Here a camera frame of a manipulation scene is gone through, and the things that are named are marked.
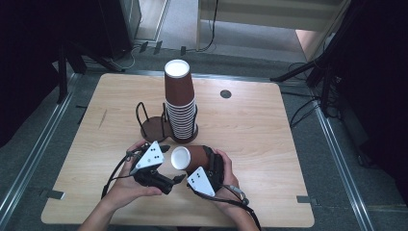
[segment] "metal rail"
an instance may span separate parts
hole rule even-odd
[[[64,115],[67,105],[69,104],[72,93],[75,89],[75,86],[78,82],[80,74],[73,74],[68,88],[70,89],[69,94],[66,98],[58,104],[50,118],[48,119],[47,124],[42,130],[39,138],[31,150],[24,166],[21,168],[17,177],[15,178],[12,186],[7,191],[6,195],[3,197],[1,206],[0,206],[0,230],[6,230],[7,223],[9,222],[10,217],[13,214],[13,211],[23,195],[27,185],[30,182],[31,177],[36,170],[39,161],[41,160],[42,154],[44,153],[45,148],[50,142],[58,124],[61,121],[61,118]]]
[[[311,90],[311,95],[316,95],[316,93]],[[327,143],[336,163],[337,170],[339,171],[340,177],[343,181],[345,192],[350,200],[354,215],[357,218],[358,224],[360,225],[360,229],[364,231],[374,230],[366,205],[357,189],[351,172],[347,167],[343,152],[336,140],[336,136],[334,135],[330,121],[323,115],[321,110],[317,110],[317,114],[321,129],[323,130],[324,136],[327,139]]]

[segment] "table top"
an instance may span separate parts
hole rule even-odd
[[[168,177],[184,173],[170,162],[180,145],[204,144],[225,151],[241,189],[263,227],[311,227],[314,217],[297,159],[280,89],[272,83],[193,78],[199,132],[188,144],[167,138],[165,162],[158,171]],[[220,92],[230,90],[230,98]],[[45,223],[82,223],[100,200],[126,149],[141,140],[135,109],[143,102],[148,116],[160,116],[165,102],[163,76],[105,74],[67,154],[54,186],[63,200],[48,199]],[[169,195],[141,197],[118,210],[111,223],[155,226],[233,226],[212,202],[187,188],[187,180]]]

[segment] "black wire cup holder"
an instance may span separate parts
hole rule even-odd
[[[146,117],[146,121],[144,123],[141,123],[140,121],[139,116],[140,106],[143,108],[143,112]],[[149,117],[147,115],[146,108],[144,107],[144,104],[142,102],[140,102],[136,107],[136,119],[138,120],[140,126],[141,135],[144,137],[145,140],[149,142],[153,141],[161,142],[167,139],[168,137],[171,137],[174,141],[178,143],[189,143],[193,141],[198,135],[198,125],[196,125],[195,123],[197,113],[198,108],[195,105],[195,113],[192,120],[190,135],[185,139],[180,139],[174,135],[173,131],[174,129],[177,128],[177,124],[175,123],[172,124],[172,122],[170,121],[165,103],[163,103],[163,112],[161,116]]]

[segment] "black circle sticker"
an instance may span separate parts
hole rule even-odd
[[[222,98],[231,98],[231,91],[229,90],[222,90],[220,93]]]

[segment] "brown paper cup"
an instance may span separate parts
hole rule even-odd
[[[182,60],[172,60],[165,66],[166,100],[180,107],[190,104],[194,99],[190,66]]]
[[[171,153],[171,163],[176,169],[194,172],[198,167],[208,169],[210,160],[202,145],[178,146]]]

